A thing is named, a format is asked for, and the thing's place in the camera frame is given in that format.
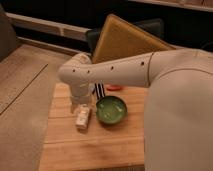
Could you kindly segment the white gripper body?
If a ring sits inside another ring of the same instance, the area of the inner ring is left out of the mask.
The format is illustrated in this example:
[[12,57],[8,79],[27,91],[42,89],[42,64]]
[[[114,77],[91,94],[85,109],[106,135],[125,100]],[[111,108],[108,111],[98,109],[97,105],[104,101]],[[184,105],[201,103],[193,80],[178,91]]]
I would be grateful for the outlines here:
[[92,101],[94,85],[92,83],[71,84],[70,99],[74,104],[89,104]]

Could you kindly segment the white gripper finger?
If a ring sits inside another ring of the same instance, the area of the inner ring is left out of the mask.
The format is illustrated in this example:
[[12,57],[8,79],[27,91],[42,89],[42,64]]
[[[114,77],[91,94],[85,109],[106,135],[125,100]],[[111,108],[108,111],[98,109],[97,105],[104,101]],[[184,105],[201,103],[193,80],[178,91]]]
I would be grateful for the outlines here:
[[91,103],[87,103],[86,105],[87,105],[87,108],[88,108],[88,109],[90,109],[90,110],[92,109]]
[[71,108],[70,108],[70,112],[73,114],[74,111],[75,111],[75,109],[76,109],[76,105],[75,105],[75,104],[72,104],[72,105],[71,105]]

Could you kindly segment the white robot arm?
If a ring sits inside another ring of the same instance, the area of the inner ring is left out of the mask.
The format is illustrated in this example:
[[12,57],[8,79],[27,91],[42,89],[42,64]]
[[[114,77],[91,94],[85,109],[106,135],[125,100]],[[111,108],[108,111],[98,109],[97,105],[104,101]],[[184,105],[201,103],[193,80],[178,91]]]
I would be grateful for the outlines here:
[[151,52],[91,64],[77,54],[59,69],[76,92],[82,83],[146,87],[145,171],[213,171],[213,53]]

